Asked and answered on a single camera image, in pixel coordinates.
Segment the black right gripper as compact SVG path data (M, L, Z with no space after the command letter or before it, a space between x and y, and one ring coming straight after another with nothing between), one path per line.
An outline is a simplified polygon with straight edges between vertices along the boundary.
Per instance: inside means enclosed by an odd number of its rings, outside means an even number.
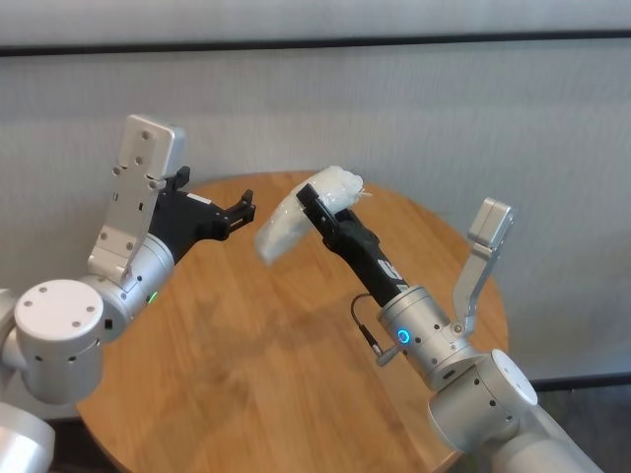
M324 245L347 263L379 307L407 289L406 281L382 251L379 238L353 211L332 213L309 183L298 191L297 198Z

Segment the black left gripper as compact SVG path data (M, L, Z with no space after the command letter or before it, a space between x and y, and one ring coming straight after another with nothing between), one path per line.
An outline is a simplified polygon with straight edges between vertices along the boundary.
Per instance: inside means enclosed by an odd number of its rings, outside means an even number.
M212 203L190 197L180 189L190 180L190 167L183 166L167 180L158 195L149 234L159 239L177 264L199 241L223 241L253 222L256 206L248 189L234 206L223 211Z

